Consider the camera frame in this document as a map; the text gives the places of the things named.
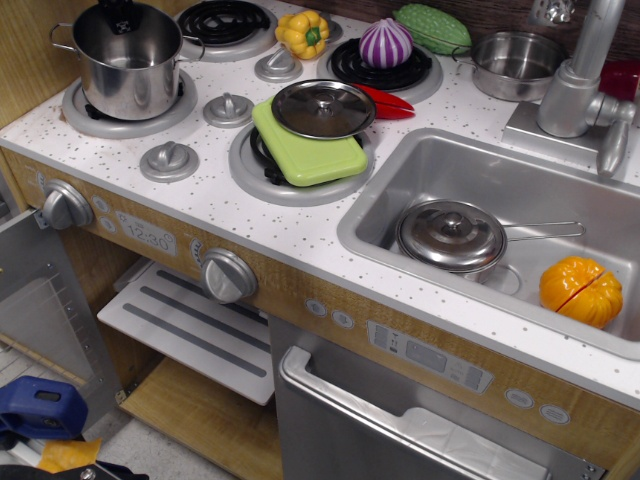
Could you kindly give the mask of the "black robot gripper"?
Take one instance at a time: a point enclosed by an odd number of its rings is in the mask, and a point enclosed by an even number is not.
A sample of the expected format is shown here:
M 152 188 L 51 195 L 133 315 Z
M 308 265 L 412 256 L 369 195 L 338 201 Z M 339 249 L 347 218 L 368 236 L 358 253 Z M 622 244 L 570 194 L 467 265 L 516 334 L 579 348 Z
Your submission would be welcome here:
M 136 13 L 132 9 L 132 0 L 99 0 L 98 4 L 105 11 L 107 24 L 115 35 L 136 30 Z

